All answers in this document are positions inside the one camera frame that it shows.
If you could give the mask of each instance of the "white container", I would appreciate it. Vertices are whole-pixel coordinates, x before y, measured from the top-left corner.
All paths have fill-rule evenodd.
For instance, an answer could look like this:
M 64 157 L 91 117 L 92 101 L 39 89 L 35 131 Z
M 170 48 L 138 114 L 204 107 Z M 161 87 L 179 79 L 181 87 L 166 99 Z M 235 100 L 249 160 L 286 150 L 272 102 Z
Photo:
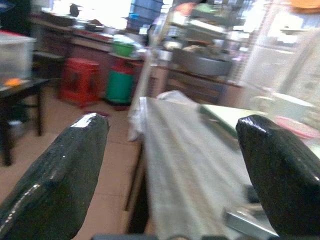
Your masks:
M 0 31 L 0 81 L 31 77 L 36 39 Z

